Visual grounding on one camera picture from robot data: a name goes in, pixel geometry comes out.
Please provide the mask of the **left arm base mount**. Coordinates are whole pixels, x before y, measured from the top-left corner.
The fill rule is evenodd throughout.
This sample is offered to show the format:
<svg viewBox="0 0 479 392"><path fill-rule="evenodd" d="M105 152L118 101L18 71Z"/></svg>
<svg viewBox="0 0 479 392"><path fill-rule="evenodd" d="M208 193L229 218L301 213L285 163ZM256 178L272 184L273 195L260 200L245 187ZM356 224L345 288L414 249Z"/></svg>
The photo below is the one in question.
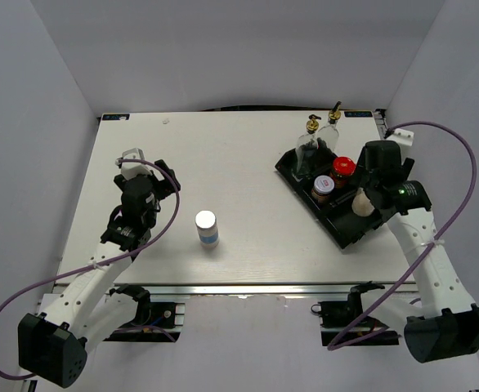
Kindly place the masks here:
<svg viewBox="0 0 479 392"><path fill-rule="evenodd" d="M133 319L112 332L107 342L175 343L181 335L186 304L154 299L144 287L123 285L111 288L106 300L113 295L124 295L137 303Z"/></svg>

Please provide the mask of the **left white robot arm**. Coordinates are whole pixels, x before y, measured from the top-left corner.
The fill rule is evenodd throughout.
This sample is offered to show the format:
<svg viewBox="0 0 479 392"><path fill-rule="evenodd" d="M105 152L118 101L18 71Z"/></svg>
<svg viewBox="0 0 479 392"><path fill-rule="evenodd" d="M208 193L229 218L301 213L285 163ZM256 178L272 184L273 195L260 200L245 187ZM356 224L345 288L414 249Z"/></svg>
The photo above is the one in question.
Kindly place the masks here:
<svg viewBox="0 0 479 392"><path fill-rule="evenodd" d="M125 323L141 326L150 318L150 294L143 287L114 288L115 279L156 237L160 203L177 196L181 185L163 160L148 163L132 154L117 161L114 183L120 204L86 270L49 306L18 324L19 365L42 379L68 388L81 375L88 354Z"/></svg>

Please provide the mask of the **clear silver-lid spice jar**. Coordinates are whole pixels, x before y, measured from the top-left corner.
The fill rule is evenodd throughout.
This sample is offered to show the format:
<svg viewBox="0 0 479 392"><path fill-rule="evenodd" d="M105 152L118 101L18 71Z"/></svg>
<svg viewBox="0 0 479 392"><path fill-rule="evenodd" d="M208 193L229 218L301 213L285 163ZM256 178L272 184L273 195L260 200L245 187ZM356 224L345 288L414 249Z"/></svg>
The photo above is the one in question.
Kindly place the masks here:
<svg viewBox="0 0 479 392"><path fill-rule="evenodd" d="M352 211L360 217L367 217L373 214L374 205L366 196L365 192L362 189L359 189L356 192L351 204Z"/></svg>

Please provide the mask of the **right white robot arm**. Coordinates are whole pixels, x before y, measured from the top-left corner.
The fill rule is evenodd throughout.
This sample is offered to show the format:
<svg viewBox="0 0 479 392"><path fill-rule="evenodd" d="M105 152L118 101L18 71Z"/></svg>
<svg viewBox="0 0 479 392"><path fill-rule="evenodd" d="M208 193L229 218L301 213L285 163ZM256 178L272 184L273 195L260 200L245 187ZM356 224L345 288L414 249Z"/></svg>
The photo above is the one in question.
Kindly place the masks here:
<svg viewBox="0 0 479 392"><path fill-rule="evenodd" d="M437 238L431 201L409 180L412 159L391 140L370 141L361 150L360 187L400 244L421 304L394 296L384 301L370 290L347 305L348 318L364 326L372 319L404 338L420 363L475 354L479 350L479 306L461 283L443 242Z"/></svg>

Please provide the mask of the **small white-lid sauce jar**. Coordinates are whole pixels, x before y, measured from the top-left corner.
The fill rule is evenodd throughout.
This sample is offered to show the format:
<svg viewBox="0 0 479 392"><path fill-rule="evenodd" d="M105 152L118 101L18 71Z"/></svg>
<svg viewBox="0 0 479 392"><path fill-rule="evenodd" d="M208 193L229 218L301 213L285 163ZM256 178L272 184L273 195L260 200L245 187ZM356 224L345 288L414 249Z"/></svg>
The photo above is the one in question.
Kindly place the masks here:
<svg viewBox="0 0 479 392"><path fill-rule="evenodd" d="M318 204L324 204L335 189L334 180L327 175L317 176L312 184L311 196Z"/></svg>

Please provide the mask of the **red-lid dark sauce jar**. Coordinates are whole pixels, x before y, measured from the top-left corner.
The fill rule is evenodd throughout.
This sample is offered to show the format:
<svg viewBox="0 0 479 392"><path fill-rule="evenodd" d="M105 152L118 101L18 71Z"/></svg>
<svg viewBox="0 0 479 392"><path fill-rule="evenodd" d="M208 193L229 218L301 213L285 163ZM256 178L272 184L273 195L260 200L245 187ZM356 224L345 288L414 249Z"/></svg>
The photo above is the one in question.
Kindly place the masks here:
<svg viewBox="0 0 479 392"><path fill-rule="evenodd" d="M341 189L348 182L356 169L356 164L345 156L333 160L329 176L334 181L334 188Z"/></svg>

